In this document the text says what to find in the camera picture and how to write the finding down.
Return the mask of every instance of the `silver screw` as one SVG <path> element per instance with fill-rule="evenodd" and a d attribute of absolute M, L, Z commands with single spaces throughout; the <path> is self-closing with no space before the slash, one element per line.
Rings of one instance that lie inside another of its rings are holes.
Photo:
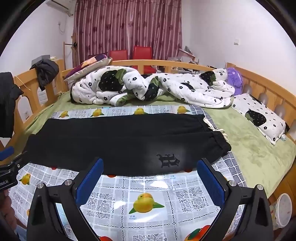
<path fill-rule="evenodd" d="M 258 185 L 257 185 L 257 188 L 258 188 L 259 190 L 263 190 L 263 186 L 262 186 L 261 184 L 258 184 Z"/>
<path fill-rule="evenodd" d="M 229 185 L 232 186 L 232 187 L 235 187 L 237 185 L 237 183 L 235 181 L 233 181 L 233 180 L 230 180 Z"/>
<path fill-rule="evenodd" d="M 44 186 L 44 183 L 39 183 L 39 184 L 37 185 L 37 188 L 41 189 L 41 188 L 43 188 L 43 186 Z"/>
<path fill-rule="evenodd" d="M 67 179 L 64 183 L 65 183 L 66 186 L 70 186 L 72 184 L 72 180 Z"/>

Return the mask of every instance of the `blue gripper pad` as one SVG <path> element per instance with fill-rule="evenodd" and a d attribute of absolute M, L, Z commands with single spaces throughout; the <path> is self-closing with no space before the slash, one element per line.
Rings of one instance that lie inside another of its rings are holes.
<path fill-rule="evenodd" d="M 95 185 L 97 184 L 100 176 L 104 170 L 103 160 L 100 158 L 93 165 L 91 170 L 85 176 L 76 192 L 76 205 L 80 207 L 81 205 L 86 204 L 89 196 L 91 195 Z"/>
<path fill-rule="evenodd" d="M 0 161 L 5 160 L 7 157 L 11 156 L 14 153 L 14 148 L 9 146 L 5 148 L 3 151 L 0 151 Z"/>
<path fill-rule="evenodd" d="M 197 161 L 196 168 L 197 173 L 207 189 L 214 205 L 223 208 L 225 203 L 224 189 L 221 187 L 216 177 L 203 160 Z"/>

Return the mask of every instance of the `pink curtain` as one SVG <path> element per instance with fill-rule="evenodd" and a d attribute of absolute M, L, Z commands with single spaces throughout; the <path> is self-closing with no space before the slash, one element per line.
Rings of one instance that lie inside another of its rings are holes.
<path fill-rule="evenodd" d="M 181 0 L 78 0 L 76 66 L 89 55 L 152 47 L 153 59 L 175 57 L 182 46 Z"/>

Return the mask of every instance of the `purple stuffed animal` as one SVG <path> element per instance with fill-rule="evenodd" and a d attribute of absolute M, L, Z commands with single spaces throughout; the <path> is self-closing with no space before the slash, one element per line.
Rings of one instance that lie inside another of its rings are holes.
<path fill-rule="evenodd" d="M 242 76 L 235 68 L 227 68 L 227 74 L 227 83 L 235 88 L 233 95 L 240 95 L 243 88 Z"/>

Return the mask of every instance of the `green blanket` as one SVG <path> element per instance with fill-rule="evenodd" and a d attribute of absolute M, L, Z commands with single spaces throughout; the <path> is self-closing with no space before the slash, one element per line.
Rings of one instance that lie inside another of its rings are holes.
<path fill-rule="evenodd" d="M 178 105 L 182 103 L 184 102 L 151 101 L 144 103 L 140 100 L 131 100 L 125 106 Z M 93 104 L 72 104 L 69 93 L 61 95 L 55 104 L 43 110 L 25 129 L 15 145 L 15 155 L 21 153 L 28 136 L 37 133 L 53 112 L 98 107 L 100 106 Z M 262 184 L 269 197 L 290 169 L 296 155 L 296 145 L 287 138 L 286 141 L 277 141 L 276 145 L 273 146 L 250 121 L 231 107 L 225 109 L 205 108 L 205 111 L 212 117 L 216 126 L 224 129 L 227 133 L 232 151 L 247 185 L 254 187 L 256 184 Z"/>

